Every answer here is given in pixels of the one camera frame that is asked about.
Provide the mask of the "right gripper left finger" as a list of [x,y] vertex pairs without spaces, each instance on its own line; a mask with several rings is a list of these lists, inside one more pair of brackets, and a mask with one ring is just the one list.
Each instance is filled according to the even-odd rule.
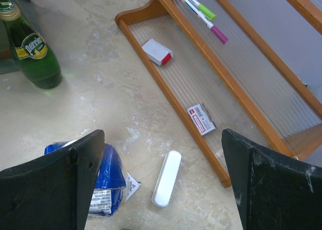
[[1,229],[84,229],[105,134],[1,171]]

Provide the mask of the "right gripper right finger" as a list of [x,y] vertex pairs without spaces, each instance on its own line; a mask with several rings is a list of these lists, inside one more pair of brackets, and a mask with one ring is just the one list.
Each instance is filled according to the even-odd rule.
[[231,129],[221,144],[243,229],[321,229],[321,168]]

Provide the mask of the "green Perrier glass bottle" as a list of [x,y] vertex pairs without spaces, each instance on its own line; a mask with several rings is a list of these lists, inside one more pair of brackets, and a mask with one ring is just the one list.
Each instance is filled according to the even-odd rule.
[[62,74],[54,52],[41,34],[21,16],[13,1],[1,0],[1,20],[14,60],[26,78],[41,89],[58,86]]

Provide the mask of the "green canvas bag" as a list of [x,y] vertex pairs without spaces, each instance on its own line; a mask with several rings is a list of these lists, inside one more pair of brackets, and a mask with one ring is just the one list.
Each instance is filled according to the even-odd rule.
[[[31,0],[11,0],[15,3],[28,3]],[[10,51],[10,44],[8,35],[4,26],[3,21],[1,20],[1,74],[10,73],[18,71],[19,69],[15,66],[13,61],[13,55]]]

